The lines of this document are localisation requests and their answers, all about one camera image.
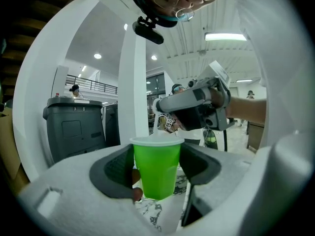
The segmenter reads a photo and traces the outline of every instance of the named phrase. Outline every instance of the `white pillar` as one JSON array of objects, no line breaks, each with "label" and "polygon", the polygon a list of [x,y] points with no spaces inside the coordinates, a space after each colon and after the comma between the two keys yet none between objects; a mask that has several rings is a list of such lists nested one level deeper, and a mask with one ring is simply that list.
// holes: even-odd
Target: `white pillar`
[{"label": "white pillar", "polygon": [[43,109],[51,97],[56,69],[97,3],[98,0],[75,0],[64,7],[38,34],[21,66],[14,91],[13,130],[30,181],[49,168],[51,154]]},{"label": "white pillar", "polygon": [[166,93],[166,96],[168,96],[171,93],[172,87],[175,83],[173,82],[173,80],[171,79],[171,77],[168,75],[166,71],[164,71],[164,80],[165,80],[165,93]]},{"label": "white pillar", "polygon": [[59,96],[64,96],[64,86],[67,80],[68,71],[69,67],[62,65],[57,67],[51,97],[55,97],[56,93],[59,93]]},{"label": "white pillar", "polygon": [[146,41],[128,26],[118,77],[118,122],[121,144],[149,135],[146,94]]}]

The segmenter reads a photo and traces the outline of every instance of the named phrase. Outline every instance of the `ceiling beam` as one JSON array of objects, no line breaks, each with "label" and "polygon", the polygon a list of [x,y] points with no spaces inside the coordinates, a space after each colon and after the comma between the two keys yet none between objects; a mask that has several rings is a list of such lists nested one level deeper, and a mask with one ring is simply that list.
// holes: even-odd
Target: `ceiling beam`
[{"label": "ceiling beam", "polygon": [[201,56],[199,53],[189,53],[176,56],[173,58],[168,58],[168,63],[178,63],[191,60],[202,60],[210,58],[231,58],[231,57],[255,57],[254,51],[245,51],[245,50],[211,50],[207,51],[205,55]]},{"label": "ceiling beam", "polygon": [[152,69],[150,71],[147,71],[146,72],[146,77],[147,78],[148,77],[152,77],[154,75],[158,75],[158,74],[161,74],[163,72],[164,72],[164,68],[163,68],[163,66],[160,66],[160,67],[154,68],[154,69]]}]

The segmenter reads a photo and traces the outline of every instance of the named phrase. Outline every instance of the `ceiling light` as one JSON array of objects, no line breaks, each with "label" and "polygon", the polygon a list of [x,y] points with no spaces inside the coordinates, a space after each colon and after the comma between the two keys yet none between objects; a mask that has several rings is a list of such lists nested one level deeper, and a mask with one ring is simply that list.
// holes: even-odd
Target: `ceiling light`
[{"label": "ceiling light", "polygon": [[211,40],[241,40],[241,41],[246,41],[245,37],[242,34],[234,34],[234,33],[206,33],[205,40],[206,41],[211,41]]},{"label": "ceiling light", "polygon": [[101,57],[102,57],[101,54],[98,54],[98,53],[94,54],[94,58],[96,58],[96,59],[100,59]]},{"label": "ceiling light", "polygon": [[249,80],[237,80],[236,82],[251,82],[252,79],[249,79]]}]

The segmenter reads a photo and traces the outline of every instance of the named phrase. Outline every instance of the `cup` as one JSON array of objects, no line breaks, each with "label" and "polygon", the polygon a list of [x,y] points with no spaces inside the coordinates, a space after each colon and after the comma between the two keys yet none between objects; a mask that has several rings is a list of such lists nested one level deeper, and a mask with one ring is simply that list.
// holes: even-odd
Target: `cup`
[{"label": "cup", "polygon": [[132,138],[136,165],[147,198],[162,200],[174,193],[183,138],[157,136]]}]

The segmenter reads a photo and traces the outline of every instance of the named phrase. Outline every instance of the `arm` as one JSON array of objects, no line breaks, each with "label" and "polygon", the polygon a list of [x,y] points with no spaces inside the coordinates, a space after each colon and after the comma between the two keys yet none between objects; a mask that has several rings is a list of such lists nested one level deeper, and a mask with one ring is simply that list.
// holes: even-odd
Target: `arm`
[{"label": "arm", "polygon": [[[222,95],[219,91],[212,89],[211,96],[214,105],[222,106]],[[264,124],[266,119],[266,107],[266,99],[254,100],[231,97],[231,102],[225,110],[226,117]]]},{"label": "arm", "polygon": [[170,128],[166,128],[166,117],[160,117],[160,130],[164,130],[167,133],[174,133],[178,130],[179,125],[177,123],[173,123]]}]

